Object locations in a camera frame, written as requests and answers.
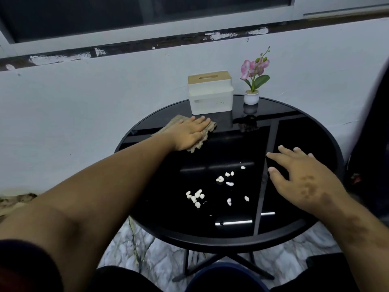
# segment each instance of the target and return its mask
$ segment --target wooden lid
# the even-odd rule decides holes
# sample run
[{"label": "wooden lid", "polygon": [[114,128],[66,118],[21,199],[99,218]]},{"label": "wooden lid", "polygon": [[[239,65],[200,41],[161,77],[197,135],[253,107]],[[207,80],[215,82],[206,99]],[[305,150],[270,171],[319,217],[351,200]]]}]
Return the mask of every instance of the wooden lid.
[{"label": "wooden lid", "polygon": [[222,80],[231,80],[231,76],[228,71],[221,71],[215,73],[201,73],[198,75],[193,75],[188,77],[188,85],[205,83],[205,82],[214,82]]}]

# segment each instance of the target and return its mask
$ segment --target black glass tabletop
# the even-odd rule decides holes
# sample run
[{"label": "black glass tabletop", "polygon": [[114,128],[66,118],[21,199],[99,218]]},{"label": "black glass tabletop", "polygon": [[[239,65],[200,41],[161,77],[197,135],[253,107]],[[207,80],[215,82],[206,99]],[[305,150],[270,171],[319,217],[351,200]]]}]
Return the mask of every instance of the black glass tabletop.
[{"label": "black glass tabletop", "polygon": [[[116,151],[150,137],[178,114],[192,116],[188,100],[143,119]],[[277,193],[267,168],[275,166],[285,178],[288,173],[265,155],[279,145],[300,147],[339,176],[342,154],[326,128],[283,103],[261,98],[246,105],[240,95],[232,111],[205,116],[217,128],[202,148],[169,154],[134,207],[131,216],[146,231],[191,250],[247,252],[289,240],[317,221]],[[198,190],[204,194],[197,198],[200,208],[186,196]]]}]

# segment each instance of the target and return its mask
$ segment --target hand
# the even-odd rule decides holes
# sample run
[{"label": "hand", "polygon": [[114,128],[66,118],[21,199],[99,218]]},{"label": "hand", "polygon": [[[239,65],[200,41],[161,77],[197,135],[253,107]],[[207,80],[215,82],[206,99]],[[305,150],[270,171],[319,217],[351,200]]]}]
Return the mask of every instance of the hand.
[{"label": "hand", "polygon": [[328,202],[348,197],[341,181],[312,154],[306,155],[295,147],[293,151],[278,147],[279,153],[267,153],[267,157],[285,167],[289,181],[274,167],[269,168],[270,179],[277,191],[300,209],[313,215],[325,211]]},{"label": "hand", "polygon": [[193,116],[185,122],[180,120],[163,133],[172,138],[176,151],[183,151],[191,148],[196,142],[203,138],[204,133],[202,131],[210,122],[210,118],[205,119],[205,117],[202,116],[196,120],[196,117]]}]

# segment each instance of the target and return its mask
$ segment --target marble floor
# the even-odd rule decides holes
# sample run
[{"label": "marble floor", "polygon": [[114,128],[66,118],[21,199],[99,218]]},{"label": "marble floor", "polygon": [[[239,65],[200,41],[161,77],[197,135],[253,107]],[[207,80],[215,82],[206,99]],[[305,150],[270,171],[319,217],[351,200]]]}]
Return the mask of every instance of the marble floor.
[{"label": "marble floor", "polygon": [[[303,272],[305,259],[312,255],[340,252],[339,246],[322,223],[315,224],[305,233],[278,246],[254,252],[258,267],[275,276],[264,280],[272,288],[282,285]],[[189,252],[189,267],[210,254]],[[137,271],[164,292],[184,292],[192,277],[173,283],[181,274],[184,250],[150,235],[129,218],[105,251],[99,267],[116,265]]]}]

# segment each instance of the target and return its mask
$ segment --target tissue box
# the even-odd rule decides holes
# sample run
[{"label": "tissue box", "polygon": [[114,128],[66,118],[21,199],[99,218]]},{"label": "tissue box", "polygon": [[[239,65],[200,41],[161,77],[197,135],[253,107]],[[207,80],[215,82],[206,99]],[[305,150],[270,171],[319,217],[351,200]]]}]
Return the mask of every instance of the tissue box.
[{"label": "tissue box", "polygon": [[227,71],[189,76],[188,89],[194,115],[232,110],[234,88]]}]

